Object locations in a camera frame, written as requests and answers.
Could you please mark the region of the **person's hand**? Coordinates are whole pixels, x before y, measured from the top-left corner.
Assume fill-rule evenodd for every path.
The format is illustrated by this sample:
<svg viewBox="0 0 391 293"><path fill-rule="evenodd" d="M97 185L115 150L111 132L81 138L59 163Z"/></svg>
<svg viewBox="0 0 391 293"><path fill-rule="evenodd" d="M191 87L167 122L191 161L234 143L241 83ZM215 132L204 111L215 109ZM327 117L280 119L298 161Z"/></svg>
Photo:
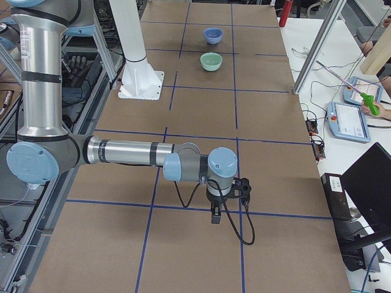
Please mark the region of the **person's hand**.
<svg viewBox="0 0 391 293"><path fill-rule="evenodd" d="M371 113L371 110L365 105L364 102L362 102L361 111L364 114L370 115L370 116L375 117L375 118L383 118L383 119L386 119L386 120L391 120L390 109L385 109L382 104L380 104L380 103L378 103L376 101L374 101L373 104L378 108L378 111L379 111L378 115L373 115Z"/></svg>

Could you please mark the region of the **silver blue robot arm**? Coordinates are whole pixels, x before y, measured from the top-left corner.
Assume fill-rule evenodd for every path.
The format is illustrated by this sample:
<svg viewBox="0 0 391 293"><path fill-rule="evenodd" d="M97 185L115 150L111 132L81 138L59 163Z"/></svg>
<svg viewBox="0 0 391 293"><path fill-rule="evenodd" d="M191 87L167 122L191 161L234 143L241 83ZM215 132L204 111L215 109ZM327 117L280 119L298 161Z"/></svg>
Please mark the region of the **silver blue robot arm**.
<svg viewBox="0 0 391 293"><path fill-rule="evenodd" d="M20 180L43 184L83 164L98 162L161 167L165 179L206 185L211 221L218 224L226 200L234 196L235 153L224 147L202 155L193 143L170 144L100 139L72 134L62 125L64 34L95 32L92 1L12 1L20 28L24 124L7 153Z"/></svg>

